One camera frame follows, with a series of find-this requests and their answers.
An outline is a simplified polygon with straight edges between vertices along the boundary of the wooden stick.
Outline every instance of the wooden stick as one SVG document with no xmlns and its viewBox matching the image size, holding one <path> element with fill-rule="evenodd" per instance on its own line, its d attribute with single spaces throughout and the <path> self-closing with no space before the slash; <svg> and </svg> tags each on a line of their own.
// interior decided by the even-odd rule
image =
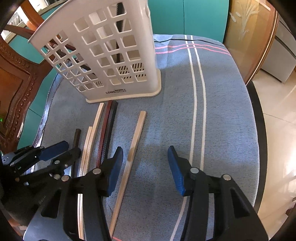
<svg viewBox="0 0 296 241">
<path fill-rule="evenodd" d="M 87 131 L 86 138 L 85 138 L 85 143 L 84 143 L 84 147 L 83 147 L 81 163 L 80 163 L 80 168 L 79 168 L 79 175 L 78 175 L 79 177 L 81 177 L 82 173 L 83 173 L 85 156 L 86 156 L 86 152 L 87 152 L 87 147 L 89 145 L 89 138 L 91 136 L 91 130 L 92 130 L 92 126 L 89 127 L 89 129 Z M 80 214 L 80 209 L 82 209 L 82 208 L 80 208 L 81 205 L 82 205 L 82 194 L 78 194 L 78 198 L 77 198 L 78 236 L 80 239 L 84 239 L 83 218 L 81 218 L 81 214 Z"/>
<path fill-rule="evenodd" d="M 120 206 L 121 206 L 121 203 L 122 203 L 124 191 L 126 189 L 126 185 L 127 185 L 127 182 L 128 182 L 128 177 L 129 177 L 129 174 L 131 172 L 131 166 L 133 164 L 133 159 L 135 157 L 137 146 L 138 146 L 139 139 L 140 139 L 140 135 L 141 135 L 141 132 L 142 132 L 142 129 L 143 129 L 145 117 L 146 117 L 146 111 L 141 111 L 139 119 L 138 119 L 138 123 L 137 123 L 137 126 L 136 126 L 136 130 L 135 130 L 135 133 L 133 135 L 133 140 L 131 142 L 131 147 L 130 147 L 130 150 L 129 150 L 129 153 L 128 153 L 128 158 L 126 160 L 126 165 L 125 165 L 123 176 L 122 176 L 122 179 L 121 179 L 121 183 L 120 183 L 120 187 L 119 187 L 119 192 L 118 192 L 115 208 L 114 208 L 114 211 L 113 211 L 111 225 L 110 225 L 110 228 L 109 228 L 110 237 L 113 237 L 113 232 L 114 232 L 116 221 L 117 221 L 117 218 L 118 218 L 118 214 L 119 214 Z"/>
<path fill-rule="evenodd" d="M 91 153 L 92 153 L 92 149 L 94 146 L 94 140 L 96 138 L 96 133 L 97 133 L 98 126 L 100 123 L 100 119 L 102 117 L 104 105 L 105 105 L 104 103 L 100 103 L 98 111 L 96 113 L 96 118 L 94 120 L 94 125 L 91 130 L 91 136 L 89 139 L 89 144 L 88 144 L 87 152 L 86 152 L 86 156 L 85 156 L 85 163 L 84 163 L 84 168 L 83 168 L 83 173 L 82 173 L 83 176 L 86 175 L 87 172 L 89 171 L 89 163 L 90 163 L 90 159 L 91 159 Z"/>
</svg>

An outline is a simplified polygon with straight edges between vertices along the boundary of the basket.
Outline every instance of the basket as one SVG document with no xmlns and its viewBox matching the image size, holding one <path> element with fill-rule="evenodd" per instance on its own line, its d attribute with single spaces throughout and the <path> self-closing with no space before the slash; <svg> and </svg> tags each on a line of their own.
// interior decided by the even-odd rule
<svg viewBox="0 0 296 241">
<path fill-rule="evenodd" d="M 28 42 L 89 103 L 161 90 L 147 0 L 69 0 Z"/>
</svg>

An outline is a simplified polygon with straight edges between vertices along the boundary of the silver rivet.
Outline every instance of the silver rivet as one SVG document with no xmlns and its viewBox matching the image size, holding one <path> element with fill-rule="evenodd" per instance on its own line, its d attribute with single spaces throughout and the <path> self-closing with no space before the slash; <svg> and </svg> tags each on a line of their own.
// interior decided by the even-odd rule
<svg viewBox="0 0 296 241">
<path fill-rule="evenodd" d="M 190 172 L 193 173 L 193 174 L 197 174 L 197 173 L 199 172 L 199 169 L 196 168 L 196 167 L 192 167 L 192 168 L 190 169 Z"/>
<path fill-rule="evenodd" d="M 226 181 L 229 181 L 229 180 L 231 180 L 231 176 L 229 176 L 228 174 L 224 174 L 223 179 Z"/>
<path fill-rule="evenodd" d="M 65 175 L 65 176 L 62 176 L 62 181 L 63 182 L 66 182 L 66 181 L 68 181 L 69 180 L 69 176 L 68 175 Z"/>
<path fill-rule="evenodd" d="M 59 174 L 54 175 L 54 179 L 59 180 L 60 178 L 61 178 L 61 176 Z"/>
<path fill-rule="evenodd" d="M 99 168 L 93 169 L 93 174 L 100 174 L 100 173 L 101 173 L 101 169 Z"/>
</svg>

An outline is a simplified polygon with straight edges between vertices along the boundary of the brand logo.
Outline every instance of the brand logo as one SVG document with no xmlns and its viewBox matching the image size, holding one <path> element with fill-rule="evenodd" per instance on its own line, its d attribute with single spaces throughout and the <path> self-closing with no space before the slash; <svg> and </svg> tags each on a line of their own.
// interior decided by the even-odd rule
<svg viewBox="0 0 296 241">
<path fill-rule="evenodd" d="M 113 90 L 113 91 L 106 92 L 106 94 L 114 94 L 114 93 L 121 93 L 121 92 L 126 92 L 126 90 L 125 89 Z"/>
</svg>

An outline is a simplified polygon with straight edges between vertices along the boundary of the beige floor tile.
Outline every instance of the beige floor tile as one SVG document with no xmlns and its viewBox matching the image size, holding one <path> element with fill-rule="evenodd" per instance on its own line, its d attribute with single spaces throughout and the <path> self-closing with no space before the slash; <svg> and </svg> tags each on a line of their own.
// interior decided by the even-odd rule
<svg viewBox="0 0 296 241">
<path fill-rule="evenodd" d="M 296 72 L 285 83 L 260 71 L 254 78 L 263 113 L 296 124 Z"/>
<path fill-rule="evenodd" d="M 286 220 L 287 209 L 294 206 L 292 199 L 296 196 L 296 125 L 266 114 L 264 120 L 268 164 L 258 215 L 269 237 L 272 237 Z"/>
</svg>

